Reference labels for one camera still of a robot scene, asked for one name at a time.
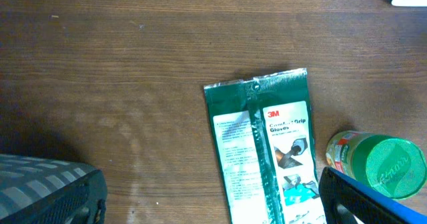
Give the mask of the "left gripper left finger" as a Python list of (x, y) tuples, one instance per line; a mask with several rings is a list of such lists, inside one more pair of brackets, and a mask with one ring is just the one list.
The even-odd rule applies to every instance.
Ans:
[(1, 222), (104, 224), (107, 185), (100, 170), (1, 178)]

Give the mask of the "green white 3M packet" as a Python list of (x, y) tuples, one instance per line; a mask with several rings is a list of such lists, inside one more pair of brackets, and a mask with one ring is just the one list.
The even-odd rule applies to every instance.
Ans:
[(204, 88), (233, 224), (324, 223), (307, 71)]

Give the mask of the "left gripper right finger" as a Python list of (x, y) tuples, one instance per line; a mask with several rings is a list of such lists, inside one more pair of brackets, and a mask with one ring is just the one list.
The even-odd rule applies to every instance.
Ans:
[(319, 192), (328, 224), (426, 224), (426, 216), (331, 168), (322, 171)]

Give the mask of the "green lid jar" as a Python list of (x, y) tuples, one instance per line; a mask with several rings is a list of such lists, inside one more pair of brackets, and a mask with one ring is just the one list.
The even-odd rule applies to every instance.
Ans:
[(335, 134), (326, 147), (328, 165), (395, 200), (407, 199), (426, 183), (426, 159), (413, 142), (359, 131)]

